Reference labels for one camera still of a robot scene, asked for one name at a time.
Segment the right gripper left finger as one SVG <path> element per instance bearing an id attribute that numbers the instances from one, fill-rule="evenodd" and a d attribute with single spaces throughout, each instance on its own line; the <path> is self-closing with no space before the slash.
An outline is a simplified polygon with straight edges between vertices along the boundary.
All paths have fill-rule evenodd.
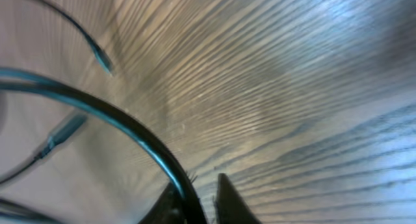
<path id="1" fill-rule="evenodd" d="M 169 182 L 162 194 L 138 224 L 185 224 L 179 193 Z"/>

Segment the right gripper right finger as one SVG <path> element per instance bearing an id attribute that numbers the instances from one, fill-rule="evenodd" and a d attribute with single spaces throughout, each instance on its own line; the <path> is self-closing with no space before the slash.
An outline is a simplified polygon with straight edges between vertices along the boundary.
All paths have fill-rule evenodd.
<path id="1" fill-rule="evenodd" d="M 215 208 L 218 224 L 261 224 L 225 173 L 218 175 Z"/>

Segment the black usb cable split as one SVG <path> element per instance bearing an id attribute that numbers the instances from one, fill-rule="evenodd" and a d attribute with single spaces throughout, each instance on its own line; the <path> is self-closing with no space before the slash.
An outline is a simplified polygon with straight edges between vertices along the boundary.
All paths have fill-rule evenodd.
<path id="1" fill-rule="evenodd" d="M 72 16 L 49 0 L 33 1 L 49 7 L 52 11 L 68 20 L 83 35 L 101 67 L 108 73 L 112 71 L 112 62 L 105 50 L 99 46 L 95 39 L 93 39 L 93 37 L 91 37 L 91 35 Z M 36 150 L 33 155 L 1 175 L 1 186 L 5 186 L 15 181 L 19 176 L 30 171 L 30 169 L 34 168 L 39 162 L 47 158 L 47 156 L 59 145 L 63 144 L 66 140 L 68 140 L 68 138 L 77 132 L 77 130 L 83 126 L 87 119 L 88 117 L 86 114 L 78 111 L 72 112 L 69 116 L 64 118 L 61 123 L 59 123 L 57 127 L 49 133 L 45 142 L 40 145 L 40 148 Z M 5 198 L 1 198 L 1 218 L 11 221 L 33 221 L 35 223 L 60 222 L 51 216 L 42 214 L 27 206 L 23 206 Z"/>

